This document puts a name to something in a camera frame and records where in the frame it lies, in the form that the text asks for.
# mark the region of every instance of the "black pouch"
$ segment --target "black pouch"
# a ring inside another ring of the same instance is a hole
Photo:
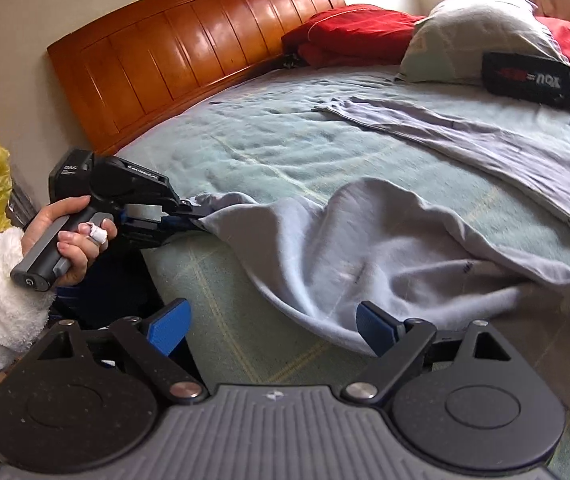
[[[570,111],[570,66],[560,61],[485,52],[482,83],[492,94]]]

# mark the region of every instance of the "white bandage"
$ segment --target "white bandage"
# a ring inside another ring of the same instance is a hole
[[[92,227],[92,230],[89,233],[89,238],[96,242],[97,245],[103,245],[107,241],[107,231],[98,227],[96,224],[92,224],[88,222],[88,224]]]

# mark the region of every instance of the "metal screw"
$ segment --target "metal screw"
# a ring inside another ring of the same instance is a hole
[[[202,392],[203,387],[200,386],[200,384],[196,384],[191,381],[174,383],[169,388],[169,393],[179,399],[193,399],[194,397],[199,396]]]
[[[352,399],[367,400],[376,396],[378,388],[369,383],[351,383],[345,388],[345,393]]]

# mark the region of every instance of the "wooden headboard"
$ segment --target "wooden headboard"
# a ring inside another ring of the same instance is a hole
[[[47,50],[90,142],[114,153],[224,88],[277,68],[280,37],[344,0],[140,0]]]

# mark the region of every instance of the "white pillow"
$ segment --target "white pillow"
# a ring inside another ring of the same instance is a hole
[[[417,22],[400,72],[406,81],[481,83],[482,54],[546,57],[570,66],[529,0],[446,0]]]

